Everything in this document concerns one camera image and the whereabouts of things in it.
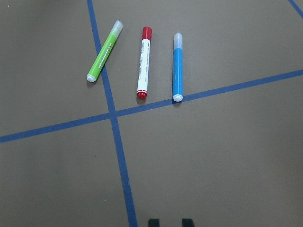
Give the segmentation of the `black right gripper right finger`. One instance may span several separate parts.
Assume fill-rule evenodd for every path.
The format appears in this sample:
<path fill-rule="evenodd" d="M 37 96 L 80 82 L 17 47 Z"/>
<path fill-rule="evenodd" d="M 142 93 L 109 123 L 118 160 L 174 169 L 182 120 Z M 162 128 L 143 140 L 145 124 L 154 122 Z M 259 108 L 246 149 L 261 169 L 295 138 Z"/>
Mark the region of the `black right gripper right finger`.
<path fill-rule="evenodd" d="M 195 224 L 191 218 L 183 218 L 182 227 L 195 227 Z"/>

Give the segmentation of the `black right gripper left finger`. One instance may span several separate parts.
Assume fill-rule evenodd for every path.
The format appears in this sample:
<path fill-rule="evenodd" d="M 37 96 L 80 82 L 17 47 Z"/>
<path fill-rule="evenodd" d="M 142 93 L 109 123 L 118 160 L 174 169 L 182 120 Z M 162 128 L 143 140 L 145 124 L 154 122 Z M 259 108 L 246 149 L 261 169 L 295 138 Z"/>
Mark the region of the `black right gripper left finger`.
<path fill-rule="evenodd" d="M 148 227 L 160 227 L 160 220 L 157 218 L 149 219 Z"/>

